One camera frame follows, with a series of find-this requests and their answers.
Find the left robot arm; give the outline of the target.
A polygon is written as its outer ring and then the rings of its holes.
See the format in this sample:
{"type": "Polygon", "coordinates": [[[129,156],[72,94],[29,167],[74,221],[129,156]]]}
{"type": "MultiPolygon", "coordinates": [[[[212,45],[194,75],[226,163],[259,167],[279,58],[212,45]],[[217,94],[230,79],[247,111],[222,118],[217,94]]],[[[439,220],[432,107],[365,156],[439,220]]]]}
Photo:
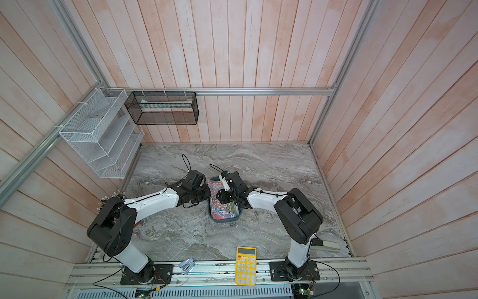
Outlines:
{"type": "Polygon", "coordinates": [[[161,211],[188,203],[190,207],[210,198],[205,176],[190,170],[178,182],[146,196],[123,199],[116,195],[102,201],[103,205],[87,229],[87,237],[103,252],[119,261],[131,279],[150,284],[156,278],[153,261],[131,241],[133,229],[141,220],[161,211]]]}

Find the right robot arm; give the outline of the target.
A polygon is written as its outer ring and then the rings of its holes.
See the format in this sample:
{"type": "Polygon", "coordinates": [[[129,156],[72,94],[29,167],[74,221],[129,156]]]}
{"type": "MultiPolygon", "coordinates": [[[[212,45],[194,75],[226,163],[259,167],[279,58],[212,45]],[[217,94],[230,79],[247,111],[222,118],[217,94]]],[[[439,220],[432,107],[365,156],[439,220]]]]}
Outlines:
{"type": "Polygon", "coordinates": [[[314,241],[322,241],[316,233],[324,218],[302,191],[293,188],[286,193],[277,193],[248,187],[238,172],[224,171],[219,179],[224,188],[218,192],[217,199],[222,204],[234,203],[242,209],[275,212],[290,236],[290,249],[285,259],[269,263],[271,280],[319,280],[319,271],[309,250],[314,241]]]}

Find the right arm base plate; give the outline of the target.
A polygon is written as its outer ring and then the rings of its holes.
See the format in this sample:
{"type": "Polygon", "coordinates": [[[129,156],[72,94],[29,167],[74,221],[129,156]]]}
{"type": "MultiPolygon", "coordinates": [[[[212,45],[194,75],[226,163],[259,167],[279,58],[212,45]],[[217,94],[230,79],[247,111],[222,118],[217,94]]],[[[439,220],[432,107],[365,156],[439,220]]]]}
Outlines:
{"type": "Polygon", "coordinates": [[[295,267],[288,260],[270,262],[270,277],[274,282],[294,282],[298,280],[320,280],[319,268],[313,260],[307,261],[302,267],[295,267]]]}

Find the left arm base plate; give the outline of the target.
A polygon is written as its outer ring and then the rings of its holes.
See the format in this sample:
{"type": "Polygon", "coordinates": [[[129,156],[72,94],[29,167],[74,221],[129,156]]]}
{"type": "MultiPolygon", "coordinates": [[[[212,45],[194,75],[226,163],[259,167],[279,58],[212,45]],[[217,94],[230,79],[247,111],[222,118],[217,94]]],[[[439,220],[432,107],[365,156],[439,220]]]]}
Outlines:
{"type": "Polygon", "coordinates": [[[149,263],[143,270],[134,273],[128,267],[124,266],[123,275],[120,280],[121,285],[167,285],[171,282],[173,274],[173,264],[152,264],[149,263]]]}

